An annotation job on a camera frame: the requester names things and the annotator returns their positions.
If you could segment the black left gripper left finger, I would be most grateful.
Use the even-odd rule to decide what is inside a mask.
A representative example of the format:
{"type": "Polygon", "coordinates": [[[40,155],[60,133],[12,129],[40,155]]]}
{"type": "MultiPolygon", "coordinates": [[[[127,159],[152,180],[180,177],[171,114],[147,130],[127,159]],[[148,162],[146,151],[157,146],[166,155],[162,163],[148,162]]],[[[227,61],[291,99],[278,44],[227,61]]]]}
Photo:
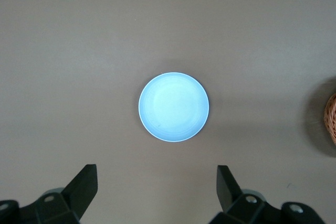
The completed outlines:
{"type": "Polygon", "coordinates": [[[97,191],[97,166],[88,164],[60,192],[42,195],[25,207],[2,200],[1,223],[79,223],[97,191]]]}

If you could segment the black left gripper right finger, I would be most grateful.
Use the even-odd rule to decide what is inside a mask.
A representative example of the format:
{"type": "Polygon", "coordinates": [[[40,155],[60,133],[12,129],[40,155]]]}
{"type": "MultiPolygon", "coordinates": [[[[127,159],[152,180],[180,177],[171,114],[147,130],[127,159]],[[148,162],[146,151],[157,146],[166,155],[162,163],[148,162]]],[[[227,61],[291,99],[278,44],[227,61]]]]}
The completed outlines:
{"type": "Polygon", "coordinates": [[[303,203],[285,202],[277,209],[257,194],[243,192],[226,165],[217,167],[216,192],[222,211],[210,223],[324,223],[303,203]]]}

